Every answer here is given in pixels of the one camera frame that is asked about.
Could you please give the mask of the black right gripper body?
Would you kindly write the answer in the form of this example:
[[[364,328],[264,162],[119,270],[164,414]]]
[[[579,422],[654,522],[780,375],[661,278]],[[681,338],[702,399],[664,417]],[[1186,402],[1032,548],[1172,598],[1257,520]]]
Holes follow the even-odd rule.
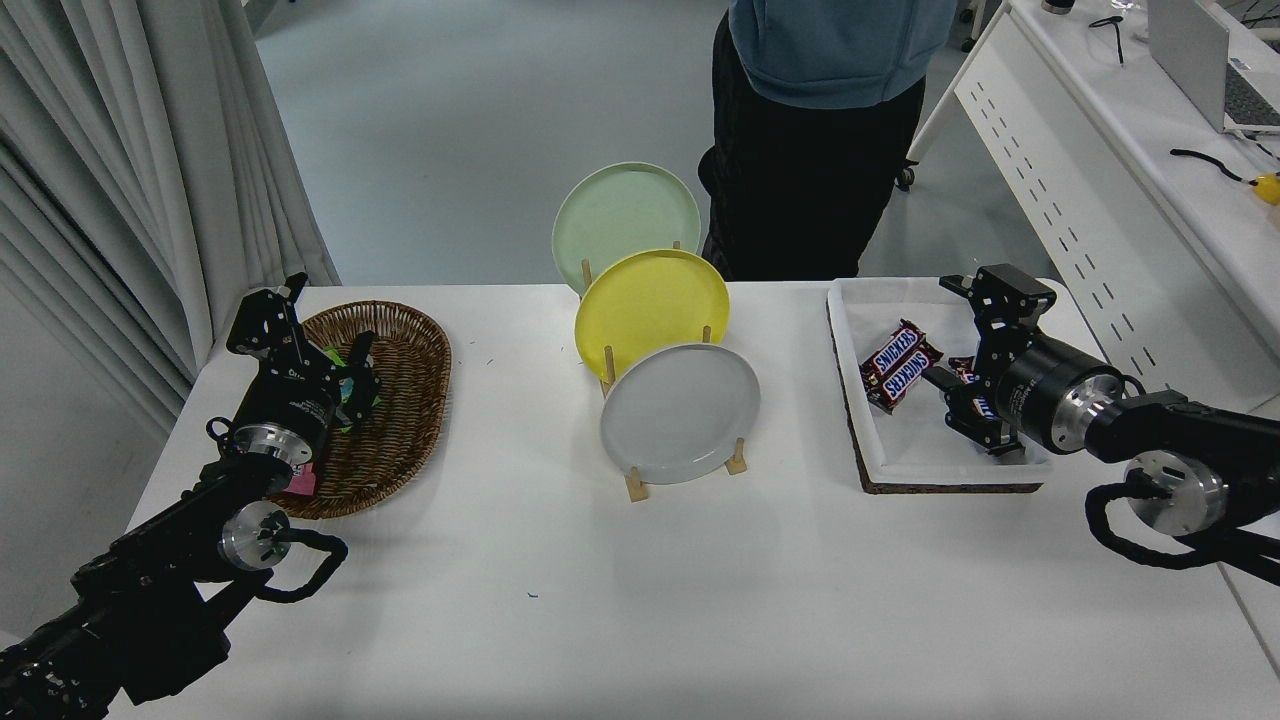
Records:
[[[1030,341],[995,383],[1001,418],[1043,448],[1080,448],[1074,410],[1059,406],[1085,377],[1085,354],[1046,334]]]

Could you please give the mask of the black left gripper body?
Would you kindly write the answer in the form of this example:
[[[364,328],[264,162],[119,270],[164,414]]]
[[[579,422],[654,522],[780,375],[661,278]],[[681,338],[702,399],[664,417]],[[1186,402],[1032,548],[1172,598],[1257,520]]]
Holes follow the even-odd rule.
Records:
[[[310,378],[261,370],[236,413],[236,450],[278,459],[316,459],[340,401],[337,368],[316,370]]]

